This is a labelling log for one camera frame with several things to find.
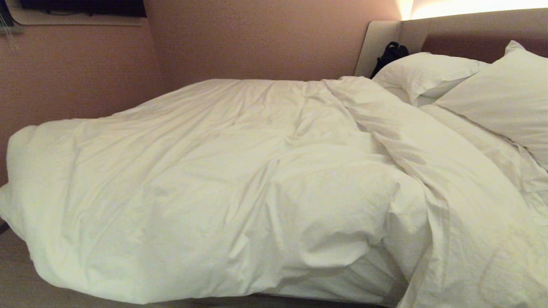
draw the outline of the white duvet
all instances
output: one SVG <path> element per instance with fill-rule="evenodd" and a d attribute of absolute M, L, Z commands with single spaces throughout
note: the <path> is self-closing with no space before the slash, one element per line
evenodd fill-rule
<path fill-rule="evenodd" d="M 27 127 L 0 215 L 45 280 L 131 303 L 236 296 L 384 245 L 400 307 L 545 307 L 546 239 L 469 142 L 361 77 L 211 80 Z"/>

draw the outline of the pink wall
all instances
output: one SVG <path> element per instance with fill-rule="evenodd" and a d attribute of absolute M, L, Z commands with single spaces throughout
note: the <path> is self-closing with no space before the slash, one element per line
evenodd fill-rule
<path fill-rule="evenodd" d="M 8 138 L 20 128 L 107 116 L 165 92 L 148 25 L 24 29 L 15 52 L 0 36 L 0 185 Z"/>
<path fill-rule="evenodd" d="M 146 2 L 169 90 L 210 78 L 352 75 L 367 23 L 400 20 L 400 0 Z"/>

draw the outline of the television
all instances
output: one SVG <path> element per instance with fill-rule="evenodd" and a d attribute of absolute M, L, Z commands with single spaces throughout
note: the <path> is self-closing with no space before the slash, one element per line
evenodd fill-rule
<path fill-rule="evenodd" d="M 24 9 L 146 17 L 143 0 L 21 0 Z"/>

